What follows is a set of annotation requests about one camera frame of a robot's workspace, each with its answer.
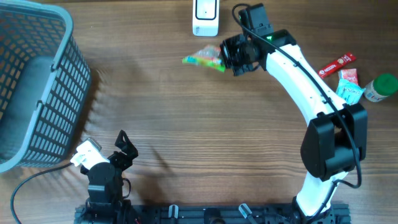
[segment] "red wrapper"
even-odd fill
[[[338,71],[338,76],[342,79],[345,79],[349,82],[355,83],[358,85],[358,75],[356,74],[356,68],[353,69],[342,69]]]
[[[321,69],[318,72],[318,75],[321,78],[325,78],[328,75],[332,74],[333,72],[341,69],[346,64],[351,63],[355,60],[356,60],[356,57],[353,54],[348,52],[347,54],[344,54],[341,58],[335,60],[334,62],[328,64],[325,68]]]

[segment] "blue plastic basket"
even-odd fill
[[[61,7],[0,2],[0,172],[68,156],[91,84]]]

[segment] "wooden tabletop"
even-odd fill
[[[218,36],[195,37],[192,1],[56,2],[73,17],[93,77],[77,139],[95,138],[108,156],[119,130],[127,132],[139,150],[124,172],[134,204],[282,203],[301,189],[306,125],[280,83],[262,70],[233,77],[231,70],[181,62],[241,32],[231,17],[237,3],[221,1]],[[287,29],[316,71],[352,52],[358,59],[346,68],[358,69],[362,87],[382,73],[398,75],[393,1],[263,3],[274,29]],[[335,90],[338,76],[325,81]],[[361,99],[369,114],[363,185],[340,186],[333,197],[349,204],[353,223],[398,219],[397,100],[398,94],[380,103]],[[0,223],[14,223],[11,193],[39,170],[0,174]],[[346,179],[356,182],[356,172]],[[21,188],[16,212],[23,223],[71,223],[87,185],[77,167],[43,175]]]

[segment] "cable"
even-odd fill
[[[126,196],[123,196],[123,198],[128,198],[131,192],[131,182],[127,178],[123,178],[123,180],[125,180],[129,184],[129,193]]]
[[[362,185],[362,172],[361,172],[361,165],[359,163],[359,156],[357,155],[356,152],[356,146],[355,146],[355,142],[354,139],[351,135],[351,133],[349,132],[349,129],[347,127],[347,124],[345,123],[344,119],[341,117],[341,115],[339,114],[336,106],[333,104],[333,102],[331,101],[331,99],[328,97],[328,95],[325,93],[325,91],[323,91],[322,87],[319,85],[319,83],[317,83],[317,81],[311,76],[311,74],[303,67],[303,65],[300,64],[300,62],[296,61],[296,59],[294,59],[292,56],[290,56],[287,52],[285,52],[284,50],[282,50],[280,47],[274,45],[272,42],[269,42],[268,40],[262,38],[261,36],[257,35],[256,33],[254,33],[253,31],[251,31],[250,29],[248,29],[247,27],[245,27],[239,20],[238,18],[235,16],[235,9],[239,6],[246,6],[249,7],[250,5],[248,4],[237,4],[232,8],[232,17],[234,18],[235,22],[242,27],[242,29],[244,29],[246,32],[248,32],[249,34],[255,36],[256,38],[258,38],[261,41],[264,41],[266,44],[270,45],[271,47],[273,47],[275,50],[279,51],[282,55],[284,55],[285,57],[287,57],[289,60],[291,60],[295,65],[295,67],[298,67],[301,69],[301,71],[303,71],[303,73],[305,73],[307,75],[307,77],[313,82],[313,84],[316,86],[316,88],[318,88],[319,92],[321,93],[322,97],[325,98],[326,102],[330,105],[330,107],[332,108],[332,110],[335,112],[342,129],[344,130],[344,132],[346,133],[347,137],[348,137],[348,141],[351,145],[351,148],[353,150],[353,156],[354,156],[354,163],[356,166],[356,173],[357,173],[357,184],[352,184],[349,183],[345,180],[335,180],[333,181],[333,185],[331,187],[331,189],[328,192],[328,195],[325,198],[325,201],[322,203],[322,206],[318,209],[318,211],[312,216],[312,218],[310,220],[315,220],[317,218],[317,216],[319,216],[319,214],[321,213],[321,211],[323,210],[323,208],[326,207],[328,201],[331,198],[331,195],[333,194],[334,189],[337,187],[337,184],[342,183],[347,185],[348,187],[351,187],[353,189],[357,189]]]
[[[57,171],[57,170],[66,168],[66,167],[68,167],[68,166],[70,166],[70,165],[72,165],[71,162],[68,163],[68,164],[66,164],[66,165],[60,166],[60,167],[56,167],[56,168],[53,168],[53,169],[48,169],[48,170],[45,170],[45,171],[42,171],[42,172],[38,172],[37,174],[34,174],[34,175],[32,175],[32,176],[26,178],[24,181],[22,181],[22,182],[15,188],[14,192],[13,192],[12,195],[11,195],[10,206],[11,206],[11,213],[12,213],[12,216],[14,217],[15,221],[16,221],[18,224],[21,224],[21,221],[18,219],[18,216],[17,216],[17,214],[15,213],[14,199],[15,199],[15,195],[17,194],[17,191],[20,189],[20,187],[22,187],[26,182],[32,180],[33,178],[35,178],[35,177],[37,177],[37,176],[40,176],[40,175],[42,175],[42,174],[48,174],[49,172]]]

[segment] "can with green lid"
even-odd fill
[[[379,102],[393,95],[398,90],[398,79],[390,73],[379,75],[365,87],[366,99]]]

